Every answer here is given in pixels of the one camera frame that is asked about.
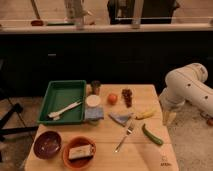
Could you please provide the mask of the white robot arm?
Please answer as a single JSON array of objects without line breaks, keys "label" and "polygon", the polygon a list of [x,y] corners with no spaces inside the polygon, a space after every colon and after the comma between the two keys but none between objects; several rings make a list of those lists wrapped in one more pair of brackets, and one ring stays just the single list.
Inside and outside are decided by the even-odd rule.
[{"label": "white robot arm", "polygon": [[166,74],[166,87],[159,95],[165,126],[171,124],[176,117],[176,110],[186,101],[213,118],[213,88],[204,84],[207,78],[208,71],[200,63],[191,63]]}]

